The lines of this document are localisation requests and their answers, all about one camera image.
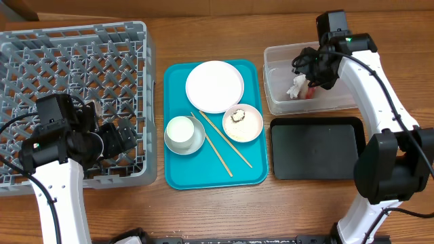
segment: wooden chopstick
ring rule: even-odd
[[[226,136],[223,135],[223,133],[210,121],[210,119],[202,112],[199,111],[199,113],[201,113],[201,115],[203,116],[203,118],[206,119],[206,121],[208,121],[208,123],[220,134],[220,136],[229,144],[229,146],[231,146],[231,148],[244,160],[245,163],[247,163],[247,165],[249,165],[249,167],[253,168],[253,166],[249,163],[249,161],[247,161],[247,159],[245,159],[245,157],[235,148],[234,145],[232,145],[232,143],[228,140],[228,138],[226,138]]]
[[[195,114],[193,114],[193,112],[190,112],[190,113],[193,116],[193,118],[196,119]],[[214,146],[214,144],[212,144],[211,139],[208,137],[208,135],[206,134],[206,132],[205,132],[205,138],[210,143],[212,149],[214,149],[214,152],[216,153],[217,157],[222,162],[222,164],[223,164],[224,168],[226,169],[226,171],[228,171],[228,174],[230,175],[230,177],[233,177],[233,174],[232,174],[231,170],[228,168],[228,165],[226,165],[226,163],[224,162],[222,156],[220,156],[220,153],[218,153],[218,151],[217,151],[216,147]]]

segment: saucer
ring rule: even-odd
[[[172,145],[172,141],[170,140],[169,136],[167,135],[166,130],[164,131],[164,142],[165,145],[173,152],[178,155],[190,155],[192,153],[195,153],[201,146],[203,145],[203,142],[205,141],[205,128],[203,128],[202,123],[191,117],[186,116],[193,122],[193,125],[195,126],[195,132],[193,132],[193,143],[188,148],[176,148]]]

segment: gray dish rack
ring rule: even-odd
[[[83,187],[151,184],[157,177],[154,122],[155,46],[139,21],[0,33],[0,125],[36,112],[35,101],[68,93],[102,105],[101,123],[127,118],[137,147],[86,172]],[[21,167],[18,151],[38,125],[28,117],[6,129],[0,154]],[[28,180],[0,166],[0,196],[33,193]]]

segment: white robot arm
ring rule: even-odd
[[[40,125],[19,152],[23,170],[44,186],[57,212],[55,218],[47,197],[32,181],[45,244],[58,243],[59,236],[64,244],[92,243],[83,201],[83,168],[136,146],[136,133],[128,120],[120,119],[119,128],[113,123],[98,126],[99,104],[81,102],[81,107],[74,107],[72,99],[79,100],[67,94],[38,99]],[[127,237],[117,243],[135,244],[141,240]]]
[[[372,38],[352,35],[343,11],[320,15],[317,30],[320,48],[303,49],[292,63],[293,71],[305,74],[309,86],[324,89],[331,89],[340,78],[352,93],[370,138],[355,165],[359,193],[347,215],[333,227],[329,243],[373,243],[375,232],[388,216],[384,209],[398,207],[425,188],[430,170],[416,148],[420,147],[432,165],[433,129],[420,129],[408,114],[383,72]],[[411,137],[419,142],[411,143]],[[406,154],[397,157],[398,148]]]
[[[414,126],[418,126],[416,120],[408,114],[393,91],[382,70],[378,53],[366,50],[353,52],[352,56],[361,60],[377,72],[378,76],[386,85],[393,99],[393,103],[399,110],[401,119],[407,129],[412,130]],[[374,134],[381,133],[384,129],[390,129],[392,132],[402,131],[402,128],[395,119],[395,115],[391,112],[384,92],[369,71],[361,67],[358,63],[348,58],[343,58],[340,61],[338,75],[340,80],[349,88],[359,107],[368,130],[369,138]],[[342,243],[360,244],[365,234],[368,232],[369,227],[371,227],[384,208],[398,207],[400,205],[401,201],[398,200],[381,201],[379,204],[372,205],[367,198],[357,193],[350,210],[346,216],[339,221],[337,226]],[[374,231],[371,232],[368,243],[374,241],[375,232],[386,220],[386,217],[387,216],[384,215]]]

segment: white cup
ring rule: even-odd
[[[165,130],[173,147],[183,149],[188,148],[193,143],[195,126],[193,122],[185,116],[178,116],[171,119]]]

